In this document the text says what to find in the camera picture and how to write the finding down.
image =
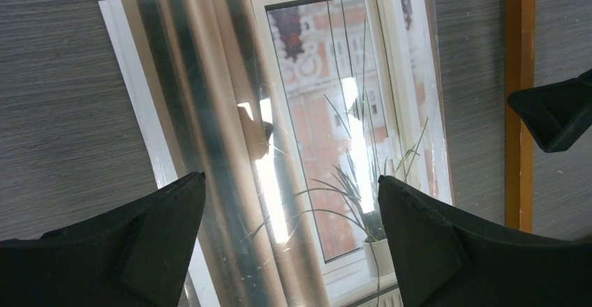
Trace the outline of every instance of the white flower pot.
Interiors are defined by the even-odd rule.
[[[384,276],[394,272],[387,239],[373,243],[364,242],[363,248],[370,277]]]

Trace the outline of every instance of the white border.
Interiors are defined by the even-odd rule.
[[[158,112],[142,69],[123,3],[121,0],[103,0],[99,1],[98,5],[103,14],[115,56],[148,150],[156,184],[158,188],[162,188],[176,181],[179,176],[175,170],[161,123],[158,122]],[[198,294],[200,305],[219,307],[218,296],[212,277],[209,275],[199,239],[195,240],[188,272]]]

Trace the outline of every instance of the potted plant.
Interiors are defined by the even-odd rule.
[[[415,156],[418,156],[417,149],[419,147],[420,141],[418,141],[412,149],[407,150],[407,152],[397,165],[397,168],[394,169],[393,174],[397,174],[399,170],[403,169],[402,176],[404,178],[408,176],[410,172],[410,167],[413,163],[413,159]],[[310,211],[328,211],[335,215],[339,215],[341,217],[346,218],[350,222],[354,223],[358,228],[362,229],[366,234],[366,239],[363,241],[362,249],[364,250],[364,254],[366,256],[365,258],[370,276],[377,277],[391,274],[394,272],[394,266],[390,255],[387,236],[384,231],[383,220],[380,214],[380,207],[378,206],[378,178],[381,174],[387,174],[386,161],[384,162],[382,169],[378,166],[378,162],[376,161],[376,159],[373,160],[373,163],[371,163],[372,166],[369,167],[371,170],[371,192],[374,210],[364,213],[364,211],[362,210],[362,195],[360,194],[360,187],[359,184],[356,182],[356,169],[349,151],[346,152],[346,158],[350,166],[350,173],[346,173],[341,167],[334,165],[335,173],[333,174],[333,184],[327,181],[312,179],[322,184],[323,187],[310,188],[300,193],[297,193],[296,195],[310,193],[317,190],[324,190],[333,192],[336,196],[342,196],[343,200],[346,203],[346,206],[349,207],[350,212],[353,214],[353,218],[325,209],[312,209]],[[408,167],[405,169],[404,162],[406,160],[409,160],[409,162]]]

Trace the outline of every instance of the window sill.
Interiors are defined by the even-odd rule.
[[[347,306],[354,301],[376,293],[379,279],[380,290],[397,282],[397,277],[394,273],[381,276],[380,278],[370,277],[365,260],[352,264],[352,267],[356,267],[357,271],[355,273],[326,285],[331,306]]]

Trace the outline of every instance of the radiator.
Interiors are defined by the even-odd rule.
[[[386,292],[385,294],[380,295],[380,303],[377,302],[377,298],[374,298],[370,301],[366,301],[360,305],[359,307],[403,307],[403,302],[401,301],[401,294],[399,290],[392,290],[390,292]]]

